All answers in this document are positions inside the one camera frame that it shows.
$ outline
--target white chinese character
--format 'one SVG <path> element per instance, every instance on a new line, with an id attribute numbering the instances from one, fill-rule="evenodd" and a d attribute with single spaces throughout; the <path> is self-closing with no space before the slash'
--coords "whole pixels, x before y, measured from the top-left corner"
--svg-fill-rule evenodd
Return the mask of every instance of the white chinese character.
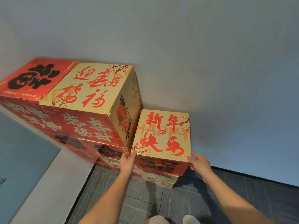
<path id="1" fill-rule="evenodd" d="M 78 127 L 86 126 L 86 123 L 79 122 L 79 120 L 77 120 L 77 117 L 75 117 L 75 116 L 71 116 L 68 113 L 66 113 L 66 115 L 64 115 L 64 114 L 62 114 L 62 115 L 63 115 L 65 121 L 69 121 L 68 123 L 77 125 Z"/>
<path id="2" fill-rule="evenodd" d="M 75 132 L 77 132 L 79 135 L 81 136 L 88 136 L 88 137 L 93 137 L 93 136 L 89 136 L 88 134 L 92 134 L 92 133 L 88 133 L 87 129 L 84 128 L 78 128 L 78 127 L 74 127 Z"/>
<path id="3" fill-rule="evenodd" d="M 29 117 L 29 116 L 27 116 L 27 115 L 25 115 L 25 114 L 23 114 L 22 116 L 26 117 L 26 118 L 29 120 L 29 122 L 34 123 L 34 124 L 39 124 L 39 125 L 41 125 L 43 128 L 45 128 L 45 125 L 42 124 L 42 123 L 40 123 L 40 121 L 38 121 L 37 118 Z"/>
<path id="4" fill-rule="evenodd" d="M 47 126 L 52 128 L 52 130 L 57 131 L 57 130 L 62 130 L 62 126 L 56 126 L 53 122 L 46 122 L 43 120 L 43 123 Z"/>
<path id="5" fill-rule="evenodd" d="M 89 117 L 91 119 L 91 121 L 87 121 L 89 123 L 92 124 L 93 127 L 90 127 L 90 128 L 93 128 L 93 129 L 96 129 L 97 131 L 112 131 L 110 130 L 109 128 L 105 128 L 105 126 L 102 125 L 102 122 L 100 120 L 95 120 L 94 118 L 92 117 Z"/>
<path id="6" fill-rule="evenodd" d="M 12 104 L 10 102 L 6 102 L 4 103 L 5 105 L 11 107 L 12 109 L 14 109 L 17 112 L 22 112 L 24 114 L 30 114 L 30 112 L 28 110 L 26 110 L 24 107 L 22 107 L 21 105 L 16 105 L 16 104 Z"/>
<path id="7" fill-rule="evenodd" d="M 95 134 L 96 134 L 96 136 L 95 136 L 96 138 L 98 138 L 100 140 L 107 140 L 108 142 L 111 142 L 110 139 L 109 139 L 110 137 L 114 138 L 112 136 L 107 135 L 106 133 L 104 133 L 105 135 L 102 135 L 101 132 L 95 132 Z"/>
<path id="8" fill-rule="evenodd" d="M 27 108 L 27 110 L 29 112 L 32 112 L 33 114 L 37 115 L 40 118 L 50 118 L 47 114 L 43 113 L 42 111 L 38 111 L 32 107 L 27 107 L 26 105 L 25 105 L 25 107 Z"/>

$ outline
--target person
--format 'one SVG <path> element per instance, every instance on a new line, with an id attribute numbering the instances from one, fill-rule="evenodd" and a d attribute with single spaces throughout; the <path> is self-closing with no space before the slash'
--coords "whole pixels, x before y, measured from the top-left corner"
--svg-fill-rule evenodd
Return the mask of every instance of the person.
<path id="1" fill-rule="evenodd" d="M 132 171 L 135 165 L 137 152 L 132 155 L 123 153 L 120 160 L 121 171 L 108 191 L 100 198 L 95 206 L 82 218 L 79 224 L 117 224 L 123 206 L 129 181 L 132 178 Z M 217 197 L 223 212 L 232 224 L 273 224 L 273 222 L 256 210 L 246 200 L 229 188 L 211 169 L 206 157 L 192 152 L 188 157 L 190 167 L 198 172 L 203 181 L 209 185 Z M 186 215 L 183 224 L 199 224 L 193 216 Z M 147 219 L 148 224 L 169 224 L 162 216 L 154 216 Z"/>

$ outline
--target yellow box top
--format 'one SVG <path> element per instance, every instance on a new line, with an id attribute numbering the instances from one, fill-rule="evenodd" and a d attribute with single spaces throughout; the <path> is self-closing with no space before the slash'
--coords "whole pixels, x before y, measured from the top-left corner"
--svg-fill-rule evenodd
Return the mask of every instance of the yellow box top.
<path id="1" fill-rule="evenodd" d="M 79 63 L 40 104 L 109 114 L 132 67 L 121 64 Z"/>
<path id="2" fill-rule="evenodd" d="M 134 150 L 138 155 L 188 162 L 189 114 L 143 109 L 131 152 Z"/>

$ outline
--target floor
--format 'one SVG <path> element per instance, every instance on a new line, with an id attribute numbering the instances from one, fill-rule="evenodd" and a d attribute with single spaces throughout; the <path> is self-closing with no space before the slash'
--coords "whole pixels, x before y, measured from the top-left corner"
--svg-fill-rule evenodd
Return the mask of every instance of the floor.
<path id="1" fill-rule="evenodd" d="M 235 192 L 277 223 L 299 223 L 299 188 L 245 177 L 222 170 L 213 171 Z M 95 167 L 67 224 L 77 224 L 113 184 L 118 173 Z M 149 216 L 160 214 L 170 223 L 182 223 L 184 215 L 193 215 L 201 222 L 230 223 L 218 201 L 201 177 L 190 169 L 179 177 L 173 189 L 132 179 L 119 224 L 141 224 Z"/>

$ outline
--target forearm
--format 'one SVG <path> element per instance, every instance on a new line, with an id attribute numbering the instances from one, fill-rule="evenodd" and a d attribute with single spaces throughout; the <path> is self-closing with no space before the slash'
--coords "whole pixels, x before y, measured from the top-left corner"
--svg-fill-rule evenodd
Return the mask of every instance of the forearm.
<path id="1" fill-rule="evenodd" d="M 229 188 L 217 175 L 204 177 L 232 224 L 273 223 L 251 204 Z"/>
<path id="2" fill-rule="evenodd" d="M 120 173 L 113 185 L 84 216 L 80 224 L 117 224 L 129 181 L 128 174 Z"/>

